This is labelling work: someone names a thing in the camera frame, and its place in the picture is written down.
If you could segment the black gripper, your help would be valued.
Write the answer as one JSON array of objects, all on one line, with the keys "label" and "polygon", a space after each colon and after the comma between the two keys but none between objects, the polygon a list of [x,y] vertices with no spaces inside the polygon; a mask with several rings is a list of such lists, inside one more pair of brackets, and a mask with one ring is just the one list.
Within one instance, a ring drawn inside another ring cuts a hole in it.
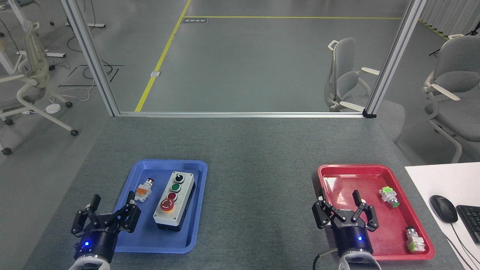
[{"label": "black gripper", "polygon": [[[101,197],[94,194],[91,203],[76,213],[71,227],[71,233],[74,236],[82,236],[81,241],[75,247],[74,259],[97,256],[107,262],[112,261],[119,232],[133,233],[141,215],[141,210],[134,197],[134,192],[129,191],[126,203],[107,218],[108,227],[105,227],[101,226],[95,212],[98,209]],[[92,224],[85,227],[87,218],[90,219]]]},{"label": "black gripper", "polygon": [[[340,210],[325,200],[326,195],[324,194],[323,189],[319,189],[318,192],[319,195],[317,196],[317,201],[312,205],[312,212],[317,227],[319,229],[323,229],[335,218],[342,222],[343,215],[341,214]],[[337,252],[340,257],[355,251],[367,252],[369,254],[374,253],[367,230],[375,231],[379,227],[375,208],[373,205],[368,205],[361,199],[358,190],[354,190],[352,196],[355,205],[358,208],[350,220],[352,222],[357,222],[360,219],[361,213],[364,212],[367,217],[367,222],[365,225],[361,226],[345,226],[342,224],[341,226],[333,226],[331,228],[333,230],[334,241],[338,249]]]}]

